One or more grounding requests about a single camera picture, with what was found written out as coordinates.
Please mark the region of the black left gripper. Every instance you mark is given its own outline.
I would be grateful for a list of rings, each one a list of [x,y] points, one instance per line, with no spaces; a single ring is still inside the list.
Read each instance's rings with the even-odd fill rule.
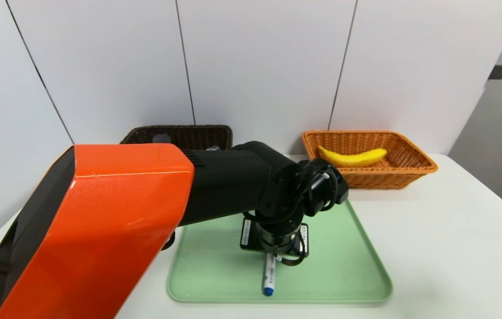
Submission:
[[[253,252],[276,252],[279,256],[309,256],[309,226],[301,223],[290,232],[272,233],[245,218],[239,246]]]

